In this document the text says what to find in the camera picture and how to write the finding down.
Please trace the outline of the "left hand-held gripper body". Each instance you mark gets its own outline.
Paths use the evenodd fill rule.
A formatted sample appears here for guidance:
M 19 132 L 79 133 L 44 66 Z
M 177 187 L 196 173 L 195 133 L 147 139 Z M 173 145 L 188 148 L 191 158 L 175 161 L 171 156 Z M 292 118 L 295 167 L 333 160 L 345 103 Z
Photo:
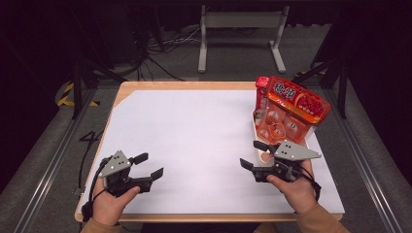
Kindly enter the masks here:
M 98 177 L 103 179 L 106 190 L 113 196 L 120 197 L 132 187 L 139 186 L 140 192 L 145 193 L 151 190 L 153 181 L 151 177 L 131 178 L 131 158 L 118 150 L 112 155 L 107 164 L 103 167 Z

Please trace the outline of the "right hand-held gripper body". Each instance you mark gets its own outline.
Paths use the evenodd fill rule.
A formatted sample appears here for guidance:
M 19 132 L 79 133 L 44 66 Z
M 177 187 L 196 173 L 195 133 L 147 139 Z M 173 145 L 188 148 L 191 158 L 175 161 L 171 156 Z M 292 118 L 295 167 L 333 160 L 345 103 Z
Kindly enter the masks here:
M 278 148 L 274 153 L 265 151 L 273 158 L 274 164 L 270 167 L 258 167 L 257 172 L 252 172 L 258 183 L 265 183 L 269 175 L 292 183 L 302 175 L 301 162 L 303 160 L 322 157 L 319 152 L 307 149 L 288 140 L 278 143 L 277 146 Z

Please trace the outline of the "white divided plastic container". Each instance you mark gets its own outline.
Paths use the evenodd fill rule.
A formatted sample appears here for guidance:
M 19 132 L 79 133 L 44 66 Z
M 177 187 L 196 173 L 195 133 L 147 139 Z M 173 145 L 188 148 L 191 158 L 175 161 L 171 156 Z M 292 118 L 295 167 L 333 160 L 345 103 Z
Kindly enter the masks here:
M 268 124 L 261 116 L 254 119 L 255 140 L 264 142 L 268 145 L 277 145 L 285 140 L 295 143 L 292 139 L 287 137 L 286 128 L 282 123 L 274 122 Z M 319 148 L 317 138 L 314 133 L 309 136 L 304 136 L 303 140 L 296 143 L 307 149 L 319 152 L 322 156 L 322 152 Z M 263 167 L 269 167 L 274 164 L 273 158 L 268 152 L 262 150 L 257 151 L 257 164 Z

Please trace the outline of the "large orange cube seasoning packet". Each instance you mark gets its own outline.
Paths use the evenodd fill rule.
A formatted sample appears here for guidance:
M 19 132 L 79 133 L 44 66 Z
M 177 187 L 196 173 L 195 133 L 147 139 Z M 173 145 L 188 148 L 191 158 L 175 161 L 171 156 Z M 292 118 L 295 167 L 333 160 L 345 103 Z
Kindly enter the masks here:
M 329 103 L 297 83 L 276 76 L 268 78 L 266 109 L 254 111 L 254 119 L 262 117 L 268 124 L 282 123 L 287 137 L 296 143 L 314 133 L 329 113 Z

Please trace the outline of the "red black soup base packet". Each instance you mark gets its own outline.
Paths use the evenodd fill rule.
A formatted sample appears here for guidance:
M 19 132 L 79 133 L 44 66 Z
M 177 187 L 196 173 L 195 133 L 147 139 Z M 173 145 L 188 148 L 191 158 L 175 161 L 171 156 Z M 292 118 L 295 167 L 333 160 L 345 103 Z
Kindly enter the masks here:
M 256 89 L 257 89 L 257 100 L 255 111 L 263 111 L 267 106 L 267 87 L 270 79 L 268 77 L 257 77 L 256 79 Z

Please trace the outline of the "person's left hand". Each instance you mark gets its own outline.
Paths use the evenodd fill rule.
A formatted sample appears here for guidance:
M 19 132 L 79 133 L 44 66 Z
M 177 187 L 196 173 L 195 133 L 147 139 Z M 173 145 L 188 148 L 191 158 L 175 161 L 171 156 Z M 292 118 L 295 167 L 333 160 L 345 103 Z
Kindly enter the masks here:
M 97 179 L 93 190 L 92 218 L 104 225 L 115 226 L 123 213 L 124 208 L 140 192 L 136 186 L 126 191 L 122 196 L 115 197 L 106 191 L 102 179 Z

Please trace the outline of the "person's right hand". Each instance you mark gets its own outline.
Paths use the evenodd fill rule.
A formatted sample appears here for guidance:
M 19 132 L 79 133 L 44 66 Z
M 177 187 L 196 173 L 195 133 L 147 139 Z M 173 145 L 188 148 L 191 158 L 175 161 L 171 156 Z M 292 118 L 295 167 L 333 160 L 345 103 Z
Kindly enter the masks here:
M 287 183 L 273 175 L 266 179 L 284 194 L 297 214 L 306 213 L 318 204 L 314 187 L 303 177 L 293 183 Z

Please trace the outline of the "white table mat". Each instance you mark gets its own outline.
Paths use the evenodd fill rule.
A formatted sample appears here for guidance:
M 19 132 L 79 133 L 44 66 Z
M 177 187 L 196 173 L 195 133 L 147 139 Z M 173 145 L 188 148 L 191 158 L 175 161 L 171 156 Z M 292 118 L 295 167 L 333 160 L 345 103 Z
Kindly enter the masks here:
M 133 178 L 161 169 L 148 193 L 125 208 L 128 215 L 289 214 L 292 208 L 270 183 L 256 182 L 241 160 L 258 161 L 252 90 L 136 90 L 112 110 L 102 160 L 142 152 Z

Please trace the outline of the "grey metal floor rail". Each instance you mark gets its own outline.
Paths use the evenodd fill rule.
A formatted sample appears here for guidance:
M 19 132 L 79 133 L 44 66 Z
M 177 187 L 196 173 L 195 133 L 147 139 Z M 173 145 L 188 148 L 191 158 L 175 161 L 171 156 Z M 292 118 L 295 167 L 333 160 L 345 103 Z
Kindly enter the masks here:
M 346 140 L 352 151 L 353 160 L 360 172 L 360 176 L 365 184 L 365 187 L 372 199 L 372 202 L 377 209 L 377 212 L 382 219 L 388 233 L 404 233 L 399 225 L 395 214 L 390 207 L 390 204 L 383 193 L 381 185 L 376 180 L 364 154 L 361 146 L 358 143 L 355 134 L 346 119 L 344 119 L 339 110 L 336 97 L 331 90 L 325 90 L 326 99 L 331 103 L 333 111 L 337 115 L 337 121 L 345 135 Z
M 13 187 L 17 214 L 10 233 L 78 233 L 75 220 L 97 144 L 82 138 L 99 134 L 113 105 L 113 90 L 92 90 L 86 96 L 97 107 L 86 107 L 78 118 L 63 106 L 51 120 L 18 170 Z

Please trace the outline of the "grey metal stand frame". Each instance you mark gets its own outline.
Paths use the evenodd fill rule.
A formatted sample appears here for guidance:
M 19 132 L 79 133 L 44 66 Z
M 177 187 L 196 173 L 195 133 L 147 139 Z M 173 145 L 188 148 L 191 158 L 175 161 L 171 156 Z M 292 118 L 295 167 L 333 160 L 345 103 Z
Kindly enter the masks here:
M 286 72 L 286 66 L 280 54 L 279 46 L 289 16 L 290 7 L 275 12 L 209 12 L 206 6 L 201 9 L 199 73 L 206 72 L 207 65 L 207 29 L 208 28 L 275 28 L 273 40 L 268 42 L 279 73 Z

